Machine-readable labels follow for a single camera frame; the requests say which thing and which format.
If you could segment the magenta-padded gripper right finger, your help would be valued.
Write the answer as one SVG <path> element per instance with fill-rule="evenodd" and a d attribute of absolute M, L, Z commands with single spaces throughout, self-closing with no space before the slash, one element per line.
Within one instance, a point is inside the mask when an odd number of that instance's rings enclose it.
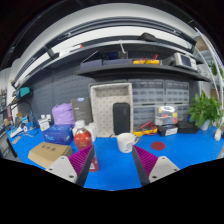
<path fill-rule="evenodd" d="M 179 171 L 179 168 L 166 156 L 157 157 L 136 145 L 132 147 L 132 156 L 142 186 Z"/>

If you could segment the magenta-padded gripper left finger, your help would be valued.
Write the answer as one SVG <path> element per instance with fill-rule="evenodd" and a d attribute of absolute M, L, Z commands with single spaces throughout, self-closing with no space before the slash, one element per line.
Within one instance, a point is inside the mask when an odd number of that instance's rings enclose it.
<path fill-rule="evenodd" d="M 69 157 L 60 156 L 46 171 L 83 187 L 94 154 L 94 146 L 91 145 Z"/>

